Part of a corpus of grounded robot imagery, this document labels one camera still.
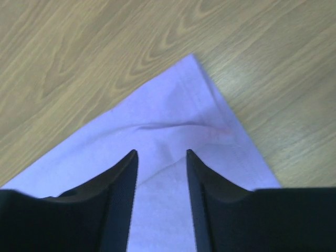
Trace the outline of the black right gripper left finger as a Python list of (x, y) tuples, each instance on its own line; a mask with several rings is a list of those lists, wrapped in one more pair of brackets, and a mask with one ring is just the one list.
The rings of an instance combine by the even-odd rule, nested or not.
[(1, 251), (126, 251), (138, 153), (58, 197), (1, 190)]

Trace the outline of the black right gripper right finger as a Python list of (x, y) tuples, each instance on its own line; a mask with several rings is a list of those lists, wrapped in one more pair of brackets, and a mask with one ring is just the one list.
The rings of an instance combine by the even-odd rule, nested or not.
[(248, 191), (186, 154), (198, 251), (335, 251), (335, 188)]

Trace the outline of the lavender t shirt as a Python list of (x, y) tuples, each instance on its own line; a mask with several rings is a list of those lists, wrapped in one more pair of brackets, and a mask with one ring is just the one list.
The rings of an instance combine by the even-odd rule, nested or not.
[(195, 251), (186, 151), (247, 190), (280, 183), (193, 55), (143, 84), (5, 184), (57, 196), (139, 155), (128, 251)]

